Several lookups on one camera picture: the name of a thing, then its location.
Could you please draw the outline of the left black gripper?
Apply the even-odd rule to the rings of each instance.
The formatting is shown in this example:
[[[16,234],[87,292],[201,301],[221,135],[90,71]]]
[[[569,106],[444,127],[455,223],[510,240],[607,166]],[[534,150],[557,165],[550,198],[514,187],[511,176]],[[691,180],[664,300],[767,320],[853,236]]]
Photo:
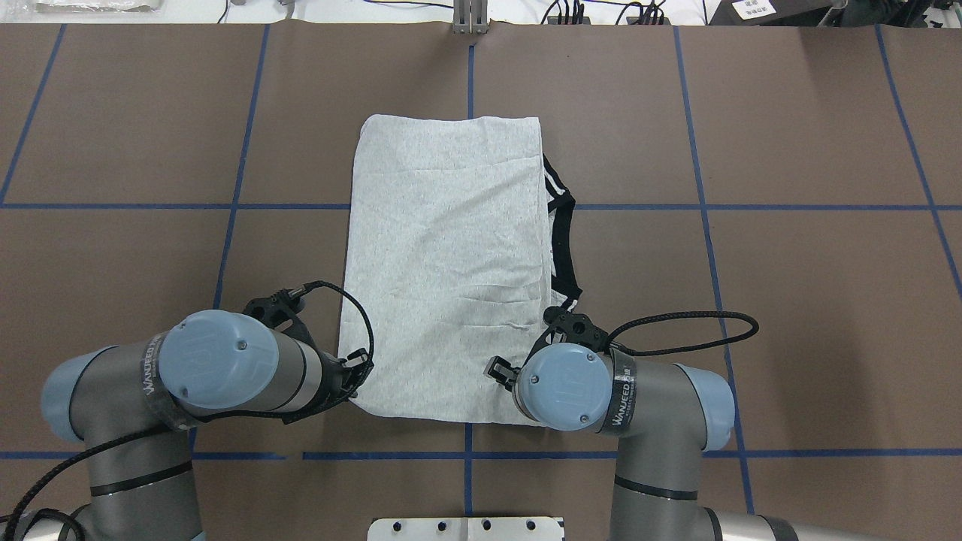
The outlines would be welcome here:
[[[361,347],[346,358],[322,352],[322,407],[336,407],[358,396],[358,390],[374,369],[374,359]]]

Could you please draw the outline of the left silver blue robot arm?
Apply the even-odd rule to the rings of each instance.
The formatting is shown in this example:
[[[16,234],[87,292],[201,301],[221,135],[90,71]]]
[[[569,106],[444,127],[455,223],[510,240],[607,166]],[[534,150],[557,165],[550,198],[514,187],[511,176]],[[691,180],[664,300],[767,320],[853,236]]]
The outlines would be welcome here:
[[[203,310],[137,343],[58,366],[41,393],[52,431],[85,446],[90,500],[62,540],[204,540],[189,432],[216,420],[297,422],[355,397],[372,346],[337,358],[295,329]]]

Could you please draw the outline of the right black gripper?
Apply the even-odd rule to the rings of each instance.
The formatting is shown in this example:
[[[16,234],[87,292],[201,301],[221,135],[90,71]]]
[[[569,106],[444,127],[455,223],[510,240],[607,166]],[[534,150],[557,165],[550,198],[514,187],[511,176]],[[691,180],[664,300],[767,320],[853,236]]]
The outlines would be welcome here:
[[[492,378],[496,384],[501,385],[506,391],[515,393],[523,367],[523,365],[512,365],[507,359],[500,356],[492,356],[486,364],[485,375]]]

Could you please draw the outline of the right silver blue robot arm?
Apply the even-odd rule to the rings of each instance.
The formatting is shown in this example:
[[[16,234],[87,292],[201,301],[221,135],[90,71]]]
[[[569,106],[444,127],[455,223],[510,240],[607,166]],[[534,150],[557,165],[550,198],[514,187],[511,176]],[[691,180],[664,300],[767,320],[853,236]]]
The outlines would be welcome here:
[[[492,357],[485,372],[529,420],[618,439],[611,540],[864,538],[701,506],[702,455],[724,448],[735,422],[734,394],[715,372],[577,343],[551,343],[520,367]]]

